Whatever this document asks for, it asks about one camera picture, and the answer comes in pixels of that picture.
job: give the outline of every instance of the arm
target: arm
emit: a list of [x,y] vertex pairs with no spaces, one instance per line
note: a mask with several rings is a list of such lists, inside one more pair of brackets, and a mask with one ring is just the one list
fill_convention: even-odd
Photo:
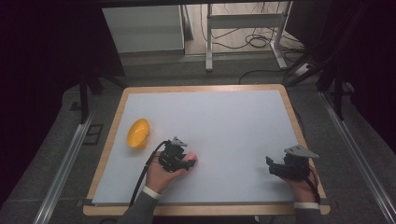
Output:
[[[311,174],[308,179],[318,186],[318,174],[314,167],[311,167]],[[293,192],[297,202],[294,203],[296,212],[296,224],[317,224],[323,223],[319,205],[315,200],[315,196],[305,181],[294,181],[283,178]]]
[[[177,170],[173,173],[166,172],[158,163],[159,155],[160,152],[157,152],[157,156],[148,168],[146,186],[139,193],[134,205],[128,208],[117,222],[118,224],[152,223],[153,212],[161,193],[169,186],[172,180],[188,172],[186,170]],[[183,160],[197,160],[197,158],[194,153],[189,152]]]

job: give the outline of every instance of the wall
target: wall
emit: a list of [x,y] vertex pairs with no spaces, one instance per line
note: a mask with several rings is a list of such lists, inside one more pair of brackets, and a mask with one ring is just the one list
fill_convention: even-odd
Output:
[[179,6],[103,8],[118,53],[184,49]]

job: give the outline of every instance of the human hand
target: human hand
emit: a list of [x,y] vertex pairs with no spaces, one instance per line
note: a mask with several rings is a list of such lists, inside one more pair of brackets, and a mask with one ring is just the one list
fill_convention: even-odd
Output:
[[[312,184],[315,185],[315,187],[318,187],[318,173],[317,169],[315,167],[309,166],[312,172],[309,173],[308,179],[312,182]],[[316,199],[314,196],[314,193],[312,192],[312,189],[309,187],[309,185],[304,181],[296,181],[296,180],[291,180],[287,178],[282,178],[283,180],[286,181],[286,183],[289,184],[291,187],[291,191],[293,192],[294,196],[297,199],[298,203],[316,203]]]
[[[157,152],[155,155],[153,161],[148,167],[148,174],[146,177],[146,186],[157,193],[162,193],[169,186],[172,180],[181,175],[186,175],[191,170],[190,169],[189,171],[186,171],[185,169],[180,169],[173,173],[166,172],[158,162],[158,157],[160,154],[161,152]],[[183,158],[183,161],[188,160],[198,161],[194,152],[187,153],[187,155]]]

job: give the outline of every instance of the gray sleeve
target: gray sleeve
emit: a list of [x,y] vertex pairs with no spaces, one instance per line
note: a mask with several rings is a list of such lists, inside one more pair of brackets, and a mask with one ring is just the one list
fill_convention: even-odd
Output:
[[122,215],[117,223],[151,224],[153,219],[153,212],[157,203],[158,200],[151,198],[147,193],[141,191],[136,201],[134,201],[134,205],[126,210],[124,215]]
[[323,223],[319,209],[296,208],[296,224],[319,224]]

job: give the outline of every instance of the gray floor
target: gray floor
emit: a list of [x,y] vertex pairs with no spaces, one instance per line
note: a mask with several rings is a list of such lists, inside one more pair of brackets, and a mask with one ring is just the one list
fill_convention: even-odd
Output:
[[[127,77],[120,79],[134,87],[237,84],[238,78],[247,71],[278,69],[272,53],[216,55],[213,73],[205,72],[203,56],[151,56],[143,59],[122,58],[122,61]],[[242,84],[281,83],[283,75],[283,73],[259,72],[244,77],[241,82]],[[320,155],[320,159],[315,163],[332,208],[331,213],[324,216],[325,223],[388,223],[332,122],[323,100],[315,91],[316,80],[316,77],[311,77],[296,87],[289,88],[288,92],[295,112],[300,117],[309,148]],[[104,79],[101,81],[105,87],[103,94],[90,98],[98,100],[92,125],[103,125],[102,133],[97,144],[91,136],[84,139],[85,144],[79,150],[49,223],[99,223],[105,218],[86,217],[82,213],[81,206],[86,203],[85,197],[122,95],[121,88]],[[32,223],[35,219],[78,127],[79,111],[71,109],[74,108],[73,103],[78,101],[77,87],[64,94],[63,107],[49,135],[18,186],[4,203],[0,212],[0,223]],[[350,131],[390,198],[395,201],[394,153],[360,116],[347,96],[344,97],[343,108]],[[196,218],[195,221],[188,223],[199,223],[198,220],[199,218]],[[262,223],[270,221],[293,223],[293,220],[293,217],[275,217],[274,220],[272,217],[261,217]],[[243,223],[243,221],[247,223],[246,220],[239,222],[237,219],[232,223]]]

